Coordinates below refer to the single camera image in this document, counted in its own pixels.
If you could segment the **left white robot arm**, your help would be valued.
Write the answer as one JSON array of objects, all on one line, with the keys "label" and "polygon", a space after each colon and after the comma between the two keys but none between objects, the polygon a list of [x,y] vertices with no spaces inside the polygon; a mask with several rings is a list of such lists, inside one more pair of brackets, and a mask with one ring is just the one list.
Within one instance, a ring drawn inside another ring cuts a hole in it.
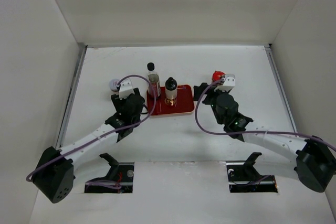
[{"label": "left white robot arm", "polygon": [[59,149],[45,149],[35,170],[27,176],[53,204],[64,200],[73,187],[83,184],[86,193],[117,193],[131,182],[124,180],[125,166],[108,153],[108,148],[133,133],[144,119],[144,97],[138,88],[127,97],[113,94],[116,112],[96,130]]}]

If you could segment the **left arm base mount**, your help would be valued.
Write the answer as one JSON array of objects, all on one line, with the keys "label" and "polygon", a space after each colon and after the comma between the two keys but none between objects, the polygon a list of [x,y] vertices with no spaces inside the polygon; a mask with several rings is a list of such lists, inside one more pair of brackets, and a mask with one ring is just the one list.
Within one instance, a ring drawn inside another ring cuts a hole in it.
[{"label": "left arm base mount", "polygon": [[104,176],[93,178],[85,183],[86,194],[130,194],[133,192],[135,163],[119,163],[108,153],[99,155],[108,165]]}]

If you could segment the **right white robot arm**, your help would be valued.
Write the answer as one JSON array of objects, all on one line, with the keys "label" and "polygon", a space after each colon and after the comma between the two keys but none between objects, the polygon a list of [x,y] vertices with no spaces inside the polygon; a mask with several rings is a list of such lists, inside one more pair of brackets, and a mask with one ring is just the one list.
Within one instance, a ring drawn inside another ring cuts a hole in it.
[{"label": "right white robot arm", "polygon": [[257,125],[239,112],[239,105],[230,94],[231,87],[219,79],[194,86],[193,100],[197,106],[209,105],[216,122],[223,125],[222,136],[268,149],[289,160],[282,168],[284,176],[300,181],[307,188],[325,192],[335,176],[335,146],[317,136],[302,133],[272,131]]}]

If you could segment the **white label dark bottle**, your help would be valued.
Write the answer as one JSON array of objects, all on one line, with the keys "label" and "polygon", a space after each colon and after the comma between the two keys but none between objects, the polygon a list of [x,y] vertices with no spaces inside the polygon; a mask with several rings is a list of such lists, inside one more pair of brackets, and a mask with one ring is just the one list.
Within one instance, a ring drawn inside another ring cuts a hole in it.
[{"label": "white label dark bottle", "polygon": [[169,77],[165,82],[165,102],[169,106],[174,106],[177,98],[177,81]]}]

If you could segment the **black cap sauce bottle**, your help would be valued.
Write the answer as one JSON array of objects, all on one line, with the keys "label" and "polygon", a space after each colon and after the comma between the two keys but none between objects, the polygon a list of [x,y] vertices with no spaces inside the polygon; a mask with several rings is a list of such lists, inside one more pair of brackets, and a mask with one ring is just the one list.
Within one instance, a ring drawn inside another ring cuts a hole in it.
[{"label": "black cap sauce bottle", "polygon": [[152,98],[157,99],[161,95],[161,87],[160,87],[160,78],[158,73],[155,71],[154,63],[149,62],[147,64],[147,70],[148,70],[148,80],[150,82],[150,85],[148,87],[148,93]]}]

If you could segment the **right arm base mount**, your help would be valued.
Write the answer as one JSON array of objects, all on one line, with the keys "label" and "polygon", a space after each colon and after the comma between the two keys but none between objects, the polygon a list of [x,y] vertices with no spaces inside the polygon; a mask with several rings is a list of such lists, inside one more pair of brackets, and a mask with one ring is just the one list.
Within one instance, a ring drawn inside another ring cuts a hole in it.
[{"label": "right arm base mount", "polygon": [[262,153],[253,152],[245,161],[226,162],[230,193],[277,193],[274,175],[261,175],[254,164]]}]

